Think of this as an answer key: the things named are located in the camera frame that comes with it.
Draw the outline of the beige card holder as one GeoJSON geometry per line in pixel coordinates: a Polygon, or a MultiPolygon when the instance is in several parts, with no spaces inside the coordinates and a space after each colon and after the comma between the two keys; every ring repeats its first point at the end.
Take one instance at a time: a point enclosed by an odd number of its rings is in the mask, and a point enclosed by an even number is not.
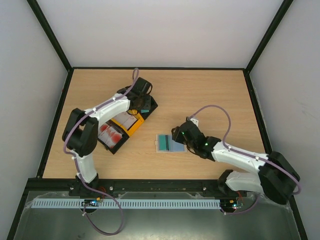
{"type": "Polygon", "coordinates": [[[181,143],[175,142],[173,139],[171,140],[170,151],[158,151],[158,135],[166,135],[166,134],[157,134],[155,137],[155,151],[157,153],[184,153],[187,151],[187,147],[181,143]]]}

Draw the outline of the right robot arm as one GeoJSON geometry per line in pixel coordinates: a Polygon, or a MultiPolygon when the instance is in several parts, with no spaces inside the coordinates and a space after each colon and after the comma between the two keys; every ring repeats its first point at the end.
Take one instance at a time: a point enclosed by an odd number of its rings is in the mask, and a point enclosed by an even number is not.
{"type": "Polygon", "coordinates": [[[236,191],[256,192],[285,205],[298,187],[300,176],[277,151],[256,153],[228,145],[217,137],[205,136],[191,120],[173,128],[171,134],[173,141],[185,145],[198,157],[243,170],[232,170],[222,177],[218,191],[224,196],[236,191]]]}

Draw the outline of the teal credit card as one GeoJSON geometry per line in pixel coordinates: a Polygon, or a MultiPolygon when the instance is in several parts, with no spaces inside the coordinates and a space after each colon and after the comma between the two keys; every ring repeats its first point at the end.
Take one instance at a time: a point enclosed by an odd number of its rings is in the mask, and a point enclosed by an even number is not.
{"type": "Polygon", "coordinates": [[[168,134],[159,134],[157,138],[157,149],[160,152],[171,151],[172,136],[168,134]]]}

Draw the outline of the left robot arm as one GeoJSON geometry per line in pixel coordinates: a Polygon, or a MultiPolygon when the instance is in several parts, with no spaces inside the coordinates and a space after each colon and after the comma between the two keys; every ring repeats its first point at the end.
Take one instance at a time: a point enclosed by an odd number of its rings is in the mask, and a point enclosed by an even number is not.
{"type": "Polygon", "coordinates": [[[72,156],[76,166],[76,176],[90,184],[97,178],[93,151],[98,143],[100,128],[122,113],[134,111],[142,117],[148,117],[157,104],[151,96],[153,85],[141,78],[134,77],[132,85],[119,89],[108,100],[81,110],[71,111],[62,134],[63,151],[72,156]]]}

